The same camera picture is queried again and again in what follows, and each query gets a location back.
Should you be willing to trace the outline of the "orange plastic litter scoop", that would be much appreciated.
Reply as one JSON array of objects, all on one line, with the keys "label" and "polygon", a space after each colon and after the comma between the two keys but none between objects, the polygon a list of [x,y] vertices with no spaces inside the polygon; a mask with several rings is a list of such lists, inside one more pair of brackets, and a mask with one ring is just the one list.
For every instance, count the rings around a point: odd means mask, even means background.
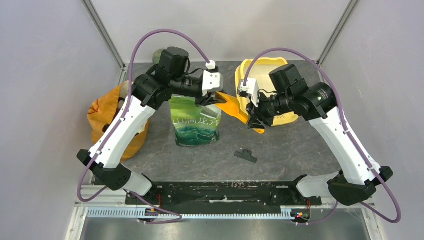
[{"label": "orange plastic litter scoop", "polygon": [[227,100],[224,100],[224,103],[215,105],[227,115],[238,119],[247,126],[249,116],[241,110],[240,103],[236,97],[227,94]]}]

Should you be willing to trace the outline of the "green cat litter bag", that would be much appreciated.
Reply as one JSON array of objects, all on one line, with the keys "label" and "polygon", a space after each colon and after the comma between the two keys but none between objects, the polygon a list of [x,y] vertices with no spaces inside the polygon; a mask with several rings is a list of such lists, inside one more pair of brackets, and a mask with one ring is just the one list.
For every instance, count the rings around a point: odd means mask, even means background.
[{"label": "green cat litter bag", "polygon": [[196,106],[193,97],[173,95],[169,107],[177,146],[194,147],[220,140],[222,110],[217,106]]}]

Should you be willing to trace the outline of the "black bag clip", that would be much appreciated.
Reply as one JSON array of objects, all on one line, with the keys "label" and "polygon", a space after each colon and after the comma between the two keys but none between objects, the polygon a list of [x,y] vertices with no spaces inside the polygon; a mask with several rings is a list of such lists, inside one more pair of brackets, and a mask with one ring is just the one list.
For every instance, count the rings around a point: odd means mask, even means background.
[{"label": "black bag clip", "polygon": [[257,163],[258,159],[254,156],[252,156],[252,152],[248,149],[241,149],[241,150],[237,150],[234,153],[234,156],[246,161],[249,161],[251,163]]}]

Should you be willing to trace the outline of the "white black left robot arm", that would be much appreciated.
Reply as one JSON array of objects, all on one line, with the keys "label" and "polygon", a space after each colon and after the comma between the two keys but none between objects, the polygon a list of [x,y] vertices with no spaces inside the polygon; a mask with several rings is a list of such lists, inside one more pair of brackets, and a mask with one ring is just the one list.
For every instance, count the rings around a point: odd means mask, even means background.
[{"label": "white black left robot arm", "polygon": [[206,62],[199,77],[189,73],[190,66],[189,53],[184,49],[163,50],[159,62],[133,81],[122,108],[103,136],[90,149],[77,153],[77,159],[110,190],[131,192],[144,204],[156,200],[152,181],[123,166],[121,158],[137,132],[172,95],[194,98],[200,106],[218,103],[215,93],[223,89],[223,82],[216,63]]}]

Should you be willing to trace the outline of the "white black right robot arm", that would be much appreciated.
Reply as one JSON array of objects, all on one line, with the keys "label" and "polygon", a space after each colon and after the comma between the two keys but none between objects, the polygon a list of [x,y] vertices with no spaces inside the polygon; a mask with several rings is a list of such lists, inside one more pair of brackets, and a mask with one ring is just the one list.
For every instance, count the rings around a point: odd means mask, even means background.
[{"label": "white black right robot arm", "polygon": [[254,78],[242,80],[237,93],[248,99],[247,126],[266,129],[276,116],[294,113],[303,117],[324,139],[337,159],[338,172],[295,180],[288,191],[289,200],[300,205],[310,197],[334,198],[345,206],[368,200],[377,186],[393,176],[393,170],[373,160],[346,120],[340,118],[336,96],[323,82],[308,86],[293,64],[286,64],[269,73],[274,91],[264,94]]}]

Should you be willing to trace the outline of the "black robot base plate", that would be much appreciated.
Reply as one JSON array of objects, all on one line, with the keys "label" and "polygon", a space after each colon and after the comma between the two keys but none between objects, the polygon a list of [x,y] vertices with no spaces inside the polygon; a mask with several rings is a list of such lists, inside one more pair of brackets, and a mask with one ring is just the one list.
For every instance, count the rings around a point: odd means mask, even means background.
[{"label": "black robot base plate", "polygon": [[161,207],[188,203],[266,203],[271,206],[320,206],[318,196],[304,197],[291,181],[157,181],[143,197]]}]

